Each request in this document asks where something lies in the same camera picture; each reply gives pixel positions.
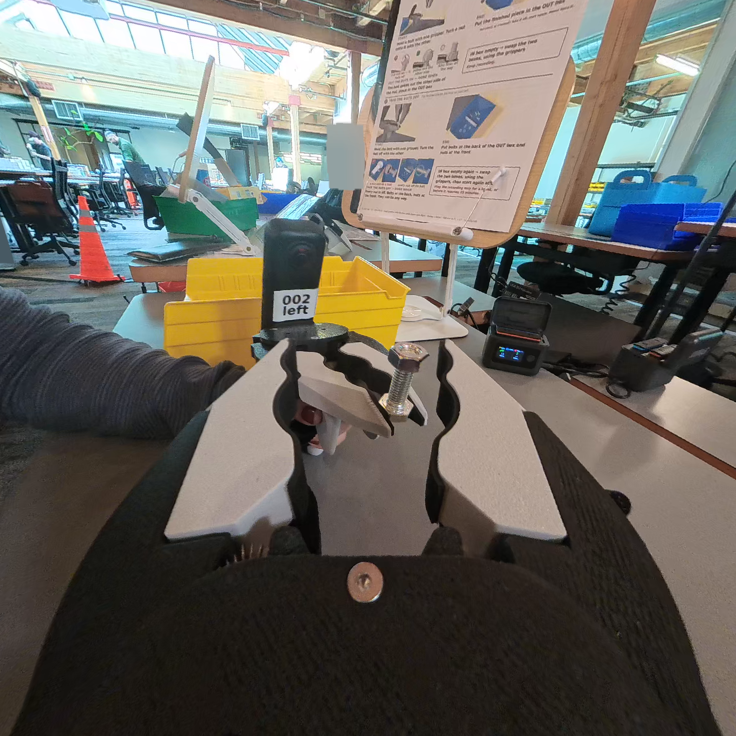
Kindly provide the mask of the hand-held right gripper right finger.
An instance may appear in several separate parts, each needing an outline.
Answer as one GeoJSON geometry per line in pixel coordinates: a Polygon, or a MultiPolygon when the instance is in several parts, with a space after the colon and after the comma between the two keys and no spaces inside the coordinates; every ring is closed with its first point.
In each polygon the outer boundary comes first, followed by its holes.
{"type": "Polygon", "coordinates": [[[459,532],[464,547],[501,535],[557,543],[566,538],[525,411],[453,341],[440,342],[437,416],[427,513],[459,532]]]}

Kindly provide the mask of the silver hex nut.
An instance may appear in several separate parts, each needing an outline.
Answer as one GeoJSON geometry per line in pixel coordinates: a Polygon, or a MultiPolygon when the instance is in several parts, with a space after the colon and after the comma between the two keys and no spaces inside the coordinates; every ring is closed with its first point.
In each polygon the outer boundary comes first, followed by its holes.
{"type": "Polygon", "coordinates": [[[388,394],[384,394],[379,400],[379,406],[386,413],[389,421],[396,425],[409,420],[414,404],[407,398],[401,402],[391,400],[388,394]]]}

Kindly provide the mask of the silver hex bolt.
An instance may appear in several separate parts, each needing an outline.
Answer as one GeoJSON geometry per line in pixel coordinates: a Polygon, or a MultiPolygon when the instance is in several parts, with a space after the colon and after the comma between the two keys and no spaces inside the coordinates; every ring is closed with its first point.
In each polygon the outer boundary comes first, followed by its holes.
{"type": "Polygon", "coordinates": [[[409,398],[412,378],[428,355],[428,350],[417,343],[399,342],[391,347],[388,360],[394,373],[387,392],[391,400],[401,402],[409,398]]]}

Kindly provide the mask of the yellow plastic bin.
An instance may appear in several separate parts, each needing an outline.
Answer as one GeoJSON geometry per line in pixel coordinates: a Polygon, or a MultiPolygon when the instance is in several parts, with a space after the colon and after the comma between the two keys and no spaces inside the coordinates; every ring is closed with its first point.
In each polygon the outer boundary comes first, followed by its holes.
{"type": "MultiPolygon", "coordinates": [[[[253,336],[261,329],[263,259],[189,260],[186,298],[164,308],[163,349],[211,366],[231,361],[249,369],[253,336]]],[[[410,288],[357,257],[327,256],[322,265],[316,322],[332,322],[394,344],[410,288]]]]}

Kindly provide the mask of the person's left forearm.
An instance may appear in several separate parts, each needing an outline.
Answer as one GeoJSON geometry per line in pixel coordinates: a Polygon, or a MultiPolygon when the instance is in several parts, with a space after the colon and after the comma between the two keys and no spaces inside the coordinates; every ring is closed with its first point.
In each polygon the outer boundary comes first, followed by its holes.
{"type": "Polygon", "coordinates": [[[32,428],[171,439],[246,370],[173,358],[1,289],[1,416],[32,428]]]}

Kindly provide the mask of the white board stand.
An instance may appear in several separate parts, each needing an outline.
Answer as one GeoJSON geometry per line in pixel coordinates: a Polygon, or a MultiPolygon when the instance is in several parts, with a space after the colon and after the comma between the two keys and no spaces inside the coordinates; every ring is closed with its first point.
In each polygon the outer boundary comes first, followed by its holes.
{"type": "Polygon", "coordinates": [[[448,272],[445,280],[445,296],[440,310],[441,319],[408,323],[405,327],[398,327],[394,337],[400,342],[422,342],[441,338],[461,338],[468,334],[468,329],[455,318],[449,316],[453,304],[453,288],[458,256],[458,245],[447,246],[448,272]]]}

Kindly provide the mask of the green plastic bin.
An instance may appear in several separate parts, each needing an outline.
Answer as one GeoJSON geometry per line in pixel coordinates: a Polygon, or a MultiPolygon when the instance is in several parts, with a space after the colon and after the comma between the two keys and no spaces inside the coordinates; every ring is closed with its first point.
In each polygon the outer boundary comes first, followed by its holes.
{"type": "MultiPolygon", "coordinates": [[[[170,235],[211,236],[221,241],[232,239],[192,203],[180,203],[173,197],[154,197],[161,219],[170,235]]],[[[214,202],[213,206],[240,230],[256,227],[258,204],[255,198],[214,202]]]]}

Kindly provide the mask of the black folder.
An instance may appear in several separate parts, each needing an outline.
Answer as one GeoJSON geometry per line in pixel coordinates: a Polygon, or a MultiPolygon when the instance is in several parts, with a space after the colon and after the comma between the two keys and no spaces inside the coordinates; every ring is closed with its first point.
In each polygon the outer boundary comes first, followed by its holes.
{"type": "Polygon", "coordinates": [[[223,250],[231,245],[229,242],[212,238],[185,238],[177,241],[166,241],[157,246],[146,246],[127,253],[133,259],[146,263],[168,263],[181,259],[189,259],[205,253],[223,250]]]}

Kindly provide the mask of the black charging case with display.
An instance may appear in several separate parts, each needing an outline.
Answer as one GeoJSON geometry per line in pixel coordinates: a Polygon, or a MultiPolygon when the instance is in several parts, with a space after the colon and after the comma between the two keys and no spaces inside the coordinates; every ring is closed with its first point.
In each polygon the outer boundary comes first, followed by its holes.
{"type": "Polygon", "coordinates": [[[481,355],[488,369],[535,376],[549,348],[545,334],[552,305],[539,299],[499,297],[481,355]]]}

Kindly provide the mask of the black battery charger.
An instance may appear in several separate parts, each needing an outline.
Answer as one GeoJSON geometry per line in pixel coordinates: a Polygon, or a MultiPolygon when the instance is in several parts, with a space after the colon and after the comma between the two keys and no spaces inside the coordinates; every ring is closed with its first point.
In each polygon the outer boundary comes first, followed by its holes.
{"type": "Polygon", "coordinates": [[[669,383],[684,361],[679,348],[664,338],[622,345],[609,367],[609,384],[636,392],[656,389],[669,383]]]}

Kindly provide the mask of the black office chair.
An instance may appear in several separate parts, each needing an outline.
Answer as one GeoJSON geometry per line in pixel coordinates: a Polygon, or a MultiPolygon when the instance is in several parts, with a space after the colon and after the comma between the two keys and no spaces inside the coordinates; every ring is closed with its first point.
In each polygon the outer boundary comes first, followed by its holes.
{"type": "Polygon", "coordinates": [[[516,268],[524,281],[541,292],[558,297],[571,294],[593,294],[600,291],[604,281],[597,275],[577,271],[571,266],[552,261],[529,261],[516,268]]]}

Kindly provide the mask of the orange traffic cone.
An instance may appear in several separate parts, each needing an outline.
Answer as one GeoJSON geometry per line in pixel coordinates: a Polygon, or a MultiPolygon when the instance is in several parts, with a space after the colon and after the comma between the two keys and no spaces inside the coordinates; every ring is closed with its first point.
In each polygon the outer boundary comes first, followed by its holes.
{"type": "Polygon", "coordinates": [[[78,217],[77,231],[79,234],[79,265],[80,273],[69,274],[72,281],[84,285],[91,283],[120,283],[125,277],[113,272],[107,258],[105,248],[100,238],[94,219],[91,216],[87,198],[77,198],[78,217]]]}

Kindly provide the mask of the brown office chair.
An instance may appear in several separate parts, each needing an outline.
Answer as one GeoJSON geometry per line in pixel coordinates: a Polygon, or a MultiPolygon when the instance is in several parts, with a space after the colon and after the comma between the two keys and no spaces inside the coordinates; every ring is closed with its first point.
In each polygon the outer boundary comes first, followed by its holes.
{"type": "Polygon", "coordinates": [[[69,241],[77,235],[74,220],[62,207],[54,190],[40,180],[21,180],[1,187],[1,207],[21,253],[20,263],[28,266],[41,253],[58,253],[76,266],[67,250],[79,254],[69,241]]]}

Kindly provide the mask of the blue plastic bin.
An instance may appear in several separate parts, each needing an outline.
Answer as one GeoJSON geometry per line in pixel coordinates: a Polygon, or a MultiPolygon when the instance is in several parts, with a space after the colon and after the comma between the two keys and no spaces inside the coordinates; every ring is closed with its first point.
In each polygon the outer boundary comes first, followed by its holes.
{"type": "Polygon", "coordinates": [[[722,210],[722,202],[625,205],[621,207],[611,238],[615,242],[654,250],[691,252],[703,236],[678,231],[677,224],[705,222],[712,225],[722,210]]]}

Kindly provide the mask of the wooden post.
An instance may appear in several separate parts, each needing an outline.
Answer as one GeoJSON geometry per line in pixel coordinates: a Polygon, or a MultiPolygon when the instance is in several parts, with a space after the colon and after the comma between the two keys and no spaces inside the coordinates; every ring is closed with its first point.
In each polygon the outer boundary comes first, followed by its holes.
{"type": "Polygon", "coordinates": [[[615,1],[545,223],[574,226],[629,81],[655,1],[615,1]]]}

